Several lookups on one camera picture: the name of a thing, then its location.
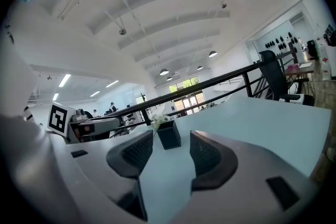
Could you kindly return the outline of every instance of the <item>table surface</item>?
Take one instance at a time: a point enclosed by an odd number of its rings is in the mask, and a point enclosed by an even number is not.
[[[263,146],[308,177],[322,152],[330,118],[331,111],[327,109],[232,97],[210,109],[176,119],[182,146],[164,150],[156,134],[153,153],[140,175],[149,223],[168,223],[190,199],[191,180],[196,176],[189,154],[190,130]],[[140,125],[133,132],[148,129],[152,128]]]
[[[309,73],[314,73],[315,70],[315,60],[310,60],[310,61],[305,61],[299,63],[299,66],[303,63],[312,63],[310,67],[305,67],[305,68],[287,68],[285,70],[285,75],[286,76],[295,76],[295,75],[301,75],[301,74],[309,74]]]

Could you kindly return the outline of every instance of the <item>fluorescent light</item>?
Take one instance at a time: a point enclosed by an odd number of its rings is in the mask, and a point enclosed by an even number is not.
[[[59,87],[63,87],[64,84],[67,82],[67,80],[70,78],[70,74],[66,74],[64,78],[62,79],[61,83],[59,84]]]
[[[100,93],[100,91],[95,92],[94,94],[90,95],[90,97],[93,97],[93,96],[95,96],[98,93]]]
[[[160,75],[161,75],[161,76],[166,75],[166,74],[168,74],[168,73],[169,73],[169,71],[168,71],[167,69],[162,69],[162,70],[160,71]]]
[[[214,50],[210,51],[210,53],[209,53],[209,57],[210,57],[210,58],[211,58],[211,57],[214,57],[214,56],[216,56],[216,55],[217,55],[217,52],[214,51]]]
[[[114,81],[114,82],[108,84],[105,88],[108,88],[108,87],[112,86],[113,84],[116,84],[117,82],[119,82],[119,80],[116,80],[116,81]]]
[[[55,94],[54,94],[54,97],[52,98],[52,100],[53,100],[53,101],[56,101],[57,97],[58,97],[58,93],[55,93]]]

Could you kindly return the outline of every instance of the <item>ceiling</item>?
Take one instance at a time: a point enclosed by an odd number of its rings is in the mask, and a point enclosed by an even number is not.
[[[216,58],[209,58],[209,52],[225,49],[225,44],[218,42],[219,36],[249,3],[249,0],[35,1],[52,17],[85,27],[88,35],[98,42],[131,56],[157,86],[166,83],[166,78],[177,71],[183,76],[196,73],[200,65],[208,68]],[[124,36],[119,35],[122,28],[127,31]],[[159,76],[163,68],[170,74]],[[92,94],[100,83],[107,81],[89,80],[82,85],[85,88],[82,97]]]
[[[38,77],[38,85],[31,94],[28,104],[51,103],[55,93],[59,93],[56,102],[60,103],[96,101],[98,98],[115,89],[119,85],[116,83],[106,88],[106,86],[113,81],[71,75],[65,85],[60,88],[59,84],[65,76],[64,73],[34,72]],[[100,93],[94,97],[90,97],[90,95],[97,91],[100,91]]]

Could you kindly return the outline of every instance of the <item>arched ceiling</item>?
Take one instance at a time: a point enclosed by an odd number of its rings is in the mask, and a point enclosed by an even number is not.
[[[249,0],[38,0],[49,14],[85,27],[97,41],[131,55],[154,78],[197,65]],[[127,33],[119,35],[121,28]]]

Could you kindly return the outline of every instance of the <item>bottle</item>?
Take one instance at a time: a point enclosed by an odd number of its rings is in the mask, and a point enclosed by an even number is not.
[[[328,59],[323,58],[322,61],[323,61],[322,66],[321,66],[322,80],[331,80],[330,67],[329,67]]]

